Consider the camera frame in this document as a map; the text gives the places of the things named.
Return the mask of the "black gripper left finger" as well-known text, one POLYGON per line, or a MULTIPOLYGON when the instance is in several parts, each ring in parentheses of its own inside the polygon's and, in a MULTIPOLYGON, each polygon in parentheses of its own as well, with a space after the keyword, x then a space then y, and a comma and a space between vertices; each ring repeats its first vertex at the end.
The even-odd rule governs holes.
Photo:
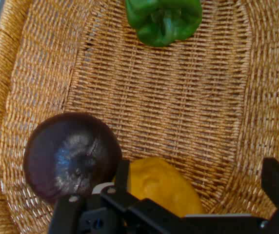
POLYGON ((178 234, 186 223, 150 199, 139 200, 127 191, 129 160, 118 166, 113 185, 102 184, 90 198, 59 199, 50 234, 178 234))

